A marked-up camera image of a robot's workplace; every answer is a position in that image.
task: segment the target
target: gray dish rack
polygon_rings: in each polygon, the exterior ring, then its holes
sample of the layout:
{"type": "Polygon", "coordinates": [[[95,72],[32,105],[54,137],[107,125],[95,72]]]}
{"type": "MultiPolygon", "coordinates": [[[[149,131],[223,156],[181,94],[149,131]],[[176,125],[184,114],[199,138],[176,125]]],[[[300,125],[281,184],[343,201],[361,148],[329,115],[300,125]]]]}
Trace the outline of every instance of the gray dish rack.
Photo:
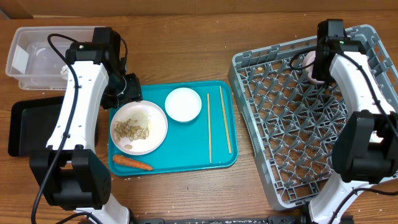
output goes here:
{"type": "MultiPolygon", "coordinates": [[[[398,73],[378,34],[369,25],[346,32],[363,43],[379,89],[398,111],[398,73]]],[[[313,36],[236,54],[228,72],[268,203],[275,210],[299,207],[319,193],[333,170],[331,150],[346,122],[337,85],[313,85],[306,71],[289,67],[295,54],[316,42],[313,36]]],[[[303,59],[301,55],[294,65],[303,59]]]]}

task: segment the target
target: pair of chopsticks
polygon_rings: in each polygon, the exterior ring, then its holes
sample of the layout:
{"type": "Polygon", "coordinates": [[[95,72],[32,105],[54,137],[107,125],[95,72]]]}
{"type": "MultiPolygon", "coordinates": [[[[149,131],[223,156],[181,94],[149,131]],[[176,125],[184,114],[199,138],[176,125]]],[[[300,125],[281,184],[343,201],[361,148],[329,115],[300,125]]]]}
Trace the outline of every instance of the pair of chopsticks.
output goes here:
{"type": "MultiPolygon", "coordinates": [[[[224,106],[224,98],[223,98],[223,91],[220,86],[220,96],[221,96],[221,105],[223,106],[223,115],[224,115],[224,124],[225,124],[225,133],[226,133],[226,140],[228,142],[228,151],[231,154],[231,143],[229,141],[229,131],[228,131],[228,124],[226,122],[226,115],[225,115],[225,106],[224,106]]],[[[207,93],[207,115],[208,115],[208,122],[209,122],[209,157],[211,163],[211,124],[210,124],[210,95],[207,93]]]]}

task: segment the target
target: wood grain tabletop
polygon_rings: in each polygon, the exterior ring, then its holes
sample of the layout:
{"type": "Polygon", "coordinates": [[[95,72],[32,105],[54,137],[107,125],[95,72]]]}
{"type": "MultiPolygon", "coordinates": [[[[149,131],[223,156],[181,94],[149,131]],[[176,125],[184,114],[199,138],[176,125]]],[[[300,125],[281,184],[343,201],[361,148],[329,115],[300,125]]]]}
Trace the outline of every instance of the wood grain tabletop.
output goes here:
{"type": "MultiPolygon", "coordinates": [[[[27,91],[5,74],[16,29],[24,26],[111,26],[126,40],[128,67],[141,85],[223,80],[234,54],[316,35],[327,18],[345,27],[372,25],[398,65],[398,11],[298,12],[217,16],[140,16],[0,21],[0,223],[29,223],[39,189],[29,158],[7,153],[11,107],[22,100],[58,96],[60,91],[27,91]]],[[[277,212],[267,203],[243,117],[234,102],[239,157],[227,169],[125,178],[112,176],[112,193],[138,218],[266,218],[277,212]]],[[[99,110],[97,156],[108,162],[108,111],[99,110]]],[[[376,186],[393,191],[398,182],[376,186]]],[[[356,223],[398,223],[398,197],[363,193],[348,209],[356,223]]],[[[55,223],[73,212],[42,198],[38,223],[55,223]]]]}

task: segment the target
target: black tray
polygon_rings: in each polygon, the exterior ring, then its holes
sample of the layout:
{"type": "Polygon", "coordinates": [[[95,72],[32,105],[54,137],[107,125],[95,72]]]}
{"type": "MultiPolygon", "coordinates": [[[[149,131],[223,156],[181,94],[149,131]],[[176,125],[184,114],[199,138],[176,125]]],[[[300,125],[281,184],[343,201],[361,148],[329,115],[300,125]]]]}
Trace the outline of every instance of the black tray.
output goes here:
{"type": "MultiPolygon", "coordinates": [[[[20,101],[12,106],[8,154],[29,156],[45,149],[60,114],[63,96],[20,101]]],[[[95,144],[97,127],[95,127],[95,144]]]]}

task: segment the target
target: wire grid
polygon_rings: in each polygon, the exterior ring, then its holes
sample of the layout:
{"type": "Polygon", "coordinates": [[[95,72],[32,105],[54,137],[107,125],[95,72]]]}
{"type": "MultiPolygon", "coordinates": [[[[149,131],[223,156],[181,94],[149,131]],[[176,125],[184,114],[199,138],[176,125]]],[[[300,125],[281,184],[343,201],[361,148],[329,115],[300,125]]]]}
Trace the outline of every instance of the wire grid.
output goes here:
{"type": "Polygon", "coordinates": [[[347,109],[337,85],[313,85],[306,72],[291,70],[289,61],[257,64],[238,72],[275,188],[283,201],[296,202],[319,193],[331,174],[331,149],[344,128],[347,109]]]}

